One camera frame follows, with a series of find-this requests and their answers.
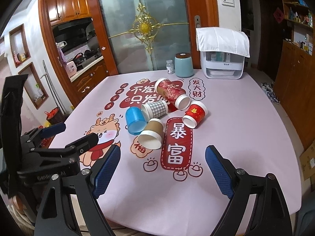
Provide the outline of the brown sleeve paper cup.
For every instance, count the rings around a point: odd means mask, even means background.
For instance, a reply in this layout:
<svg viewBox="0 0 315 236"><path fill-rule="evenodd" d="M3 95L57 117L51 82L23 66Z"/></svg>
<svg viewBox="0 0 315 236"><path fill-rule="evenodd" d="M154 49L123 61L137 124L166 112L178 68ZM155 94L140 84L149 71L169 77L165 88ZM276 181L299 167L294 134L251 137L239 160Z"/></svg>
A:
<svg viewBox="0 0 315 236"><path fill-rule="evenodd" d="M150 119L144 130L138 136L138 142L146 149L160 149L164 136L163 129L163 123L160 119Z"/></svg>

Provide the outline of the blue plastic cup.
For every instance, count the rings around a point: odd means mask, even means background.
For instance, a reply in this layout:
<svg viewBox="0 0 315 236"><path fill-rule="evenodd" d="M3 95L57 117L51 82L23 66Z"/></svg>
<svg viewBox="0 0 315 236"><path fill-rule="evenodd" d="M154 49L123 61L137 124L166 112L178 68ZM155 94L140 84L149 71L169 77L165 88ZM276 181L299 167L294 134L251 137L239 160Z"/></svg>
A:
<svg viewBox="0 0 315 236"><path fill-rule="evenodd" d="M130 107L125 113L127 130L132 135L139 135L147 125L147 121L138 107Z"/></svg>

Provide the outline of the grey checkered paper cup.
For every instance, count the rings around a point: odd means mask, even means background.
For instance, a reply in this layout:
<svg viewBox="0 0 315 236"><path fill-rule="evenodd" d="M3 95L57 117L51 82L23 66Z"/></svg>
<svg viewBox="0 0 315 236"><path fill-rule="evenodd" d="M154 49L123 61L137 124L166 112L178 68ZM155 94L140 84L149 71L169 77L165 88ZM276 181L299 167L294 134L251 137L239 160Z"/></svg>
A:
<svg viewBox="0 0 315 236"><path fill-rule="evenodd" d="M166 101L160 100L156 102L148 102L142 104L141 110L144 118L149 122L153 118L160 118L168 113L168 105Z"/></svg>

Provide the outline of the tall red patterned paper cup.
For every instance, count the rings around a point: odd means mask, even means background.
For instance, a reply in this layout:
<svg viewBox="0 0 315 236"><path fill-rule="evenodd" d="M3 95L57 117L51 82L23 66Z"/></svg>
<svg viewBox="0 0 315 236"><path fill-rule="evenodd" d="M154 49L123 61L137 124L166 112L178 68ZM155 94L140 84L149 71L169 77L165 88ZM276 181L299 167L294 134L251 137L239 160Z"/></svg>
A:
<svg viewBox="0 0 315 236"><path fill-rule="evenodd" d="M178 110L185 110L191 103L191 99L187 96L186 92L168 78L158 79L154 85L154 89Z"/></svg>

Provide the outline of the small red paper cup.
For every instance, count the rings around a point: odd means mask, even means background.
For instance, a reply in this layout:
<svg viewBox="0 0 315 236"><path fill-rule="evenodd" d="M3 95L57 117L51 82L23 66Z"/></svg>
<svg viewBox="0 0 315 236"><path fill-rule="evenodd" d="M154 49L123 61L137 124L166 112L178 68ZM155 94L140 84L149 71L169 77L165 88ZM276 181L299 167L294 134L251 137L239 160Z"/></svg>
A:
<svg viewBox="0 0 315 236"><path fill-rule="evenodd" d="M207 116L207 114L208 109L201 101L192 101L189 108L186 110L182 121L188 128L194 129Z"/></svg>

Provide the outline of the basket with red items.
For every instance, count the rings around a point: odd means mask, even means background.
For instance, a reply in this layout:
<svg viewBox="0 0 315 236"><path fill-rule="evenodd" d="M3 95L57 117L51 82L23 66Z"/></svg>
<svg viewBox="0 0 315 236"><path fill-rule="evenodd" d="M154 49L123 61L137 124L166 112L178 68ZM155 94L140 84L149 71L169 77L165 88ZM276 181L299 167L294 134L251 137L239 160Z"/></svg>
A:
<svg viewBox="0 0 315 236"><path fill-rule="evenodd" d="M45 112L46 114L46 120L51 124L59 124L59 123L64 123L65 122L65 117L64 114L61 112L59 107L56 107L52 109L50 112Z"/></svg>

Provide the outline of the cardboard box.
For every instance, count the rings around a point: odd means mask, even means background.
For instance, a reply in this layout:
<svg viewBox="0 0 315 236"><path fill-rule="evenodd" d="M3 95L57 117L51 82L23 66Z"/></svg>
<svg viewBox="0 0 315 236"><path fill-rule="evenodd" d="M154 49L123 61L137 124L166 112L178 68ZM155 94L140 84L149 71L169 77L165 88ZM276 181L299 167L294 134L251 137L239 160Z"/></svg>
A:
<svg viewBox="0 0 315 236"><path fill-rule="evenodd" d="M310 178L315 171L315 141L300 155L302 174L304 180Z"/></svg>

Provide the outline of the small white pill bottle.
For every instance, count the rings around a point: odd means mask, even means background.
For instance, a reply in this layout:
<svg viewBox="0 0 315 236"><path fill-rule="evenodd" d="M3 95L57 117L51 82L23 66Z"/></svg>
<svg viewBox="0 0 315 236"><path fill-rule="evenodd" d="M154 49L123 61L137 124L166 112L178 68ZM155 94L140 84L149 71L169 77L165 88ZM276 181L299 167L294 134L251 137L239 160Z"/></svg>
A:
<svg viewBox="0 0 315 236"><path fill-rule="evenodd" d="M167 60L166 61L166 69L168 74L174 74L175 73L175 67L173 64L173 60Z"/></svg>

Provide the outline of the light blue ceramic jar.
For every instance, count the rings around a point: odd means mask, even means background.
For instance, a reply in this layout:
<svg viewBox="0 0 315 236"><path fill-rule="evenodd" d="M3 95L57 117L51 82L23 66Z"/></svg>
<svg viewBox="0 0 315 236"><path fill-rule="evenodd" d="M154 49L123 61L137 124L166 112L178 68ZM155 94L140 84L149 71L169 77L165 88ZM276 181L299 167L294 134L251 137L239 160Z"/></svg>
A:
<svg viewBox="0 0 315 236"><path fill-rule="evenodd" d="M177 53L175 55L175 74L181 78L189 78L194 75L190 53Z"/></svg>

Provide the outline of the wooden shelf cabinet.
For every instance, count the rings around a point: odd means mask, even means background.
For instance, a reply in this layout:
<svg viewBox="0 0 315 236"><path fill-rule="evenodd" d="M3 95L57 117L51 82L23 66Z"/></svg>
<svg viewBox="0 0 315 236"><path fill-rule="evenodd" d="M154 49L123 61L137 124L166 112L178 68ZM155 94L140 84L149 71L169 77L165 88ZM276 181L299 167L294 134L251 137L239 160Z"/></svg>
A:
<svg viewBox="0 0 315 236"><path fill-rule="evenodd" d="M314 140L314 10L305 0L282 0L287 29L274 92L304 148Z"/></svg>

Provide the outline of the frosted glass sliding door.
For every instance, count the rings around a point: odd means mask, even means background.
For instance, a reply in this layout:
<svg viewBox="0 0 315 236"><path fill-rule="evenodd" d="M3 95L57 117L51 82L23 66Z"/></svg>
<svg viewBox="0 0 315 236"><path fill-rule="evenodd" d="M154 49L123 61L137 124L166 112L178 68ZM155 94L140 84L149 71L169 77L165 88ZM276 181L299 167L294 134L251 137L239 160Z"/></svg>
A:
<svg viewBox="0 0 315 236"><path fill-rule="evenodd" d="M188 53L199 69L196 29L218 25L217 0L88 0L109 75L164 70Z"/></svg>

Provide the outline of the white desktop storage box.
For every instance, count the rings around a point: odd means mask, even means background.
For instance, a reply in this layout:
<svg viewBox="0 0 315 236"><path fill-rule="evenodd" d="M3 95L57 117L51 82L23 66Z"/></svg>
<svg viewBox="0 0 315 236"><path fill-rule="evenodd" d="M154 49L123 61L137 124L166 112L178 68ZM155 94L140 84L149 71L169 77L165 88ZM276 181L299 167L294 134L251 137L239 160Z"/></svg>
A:
<svg viewBox="0 0 315 236"><path fill-rule="evenodd" d="M201 69L210 79L240 79L245 57L225 52L200 52Z"/></svg>

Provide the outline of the white cloth cover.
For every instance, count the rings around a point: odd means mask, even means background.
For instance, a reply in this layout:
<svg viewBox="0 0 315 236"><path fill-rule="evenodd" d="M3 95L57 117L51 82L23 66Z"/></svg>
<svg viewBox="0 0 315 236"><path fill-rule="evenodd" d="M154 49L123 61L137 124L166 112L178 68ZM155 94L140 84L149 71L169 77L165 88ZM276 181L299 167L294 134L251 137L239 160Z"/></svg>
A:
<svg viewBox="0 0 315 236"><path fill-rule="evenodd" d="M225 52L250 58L250 43L242 31L221 27L196 29L196 45L200 52Z"/></svg>

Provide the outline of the wooden kitchen wall cabinet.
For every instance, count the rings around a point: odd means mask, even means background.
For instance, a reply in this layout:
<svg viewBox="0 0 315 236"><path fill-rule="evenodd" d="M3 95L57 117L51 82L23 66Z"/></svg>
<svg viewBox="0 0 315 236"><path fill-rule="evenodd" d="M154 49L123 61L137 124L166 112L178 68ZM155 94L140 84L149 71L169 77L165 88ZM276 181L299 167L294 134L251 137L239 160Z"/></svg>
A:
<svg viewBox="0 0 315 236"><path fill-rule="evenodd" d="M90 18L88 0L45 0L51 26Z"/></svg>

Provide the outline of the white wall switch panel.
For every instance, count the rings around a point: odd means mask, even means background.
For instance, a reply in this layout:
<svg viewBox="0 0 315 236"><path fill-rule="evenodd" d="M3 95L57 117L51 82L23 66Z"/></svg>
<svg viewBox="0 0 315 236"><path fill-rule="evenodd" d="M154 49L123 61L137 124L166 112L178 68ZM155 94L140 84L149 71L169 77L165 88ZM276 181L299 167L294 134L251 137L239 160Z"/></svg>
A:
<svg viewBox="0 0 315 236"><path fill-rule="evenodd" d="M221 0L221 4L223 6L235 7L235 1L234 0Z"/></svg>

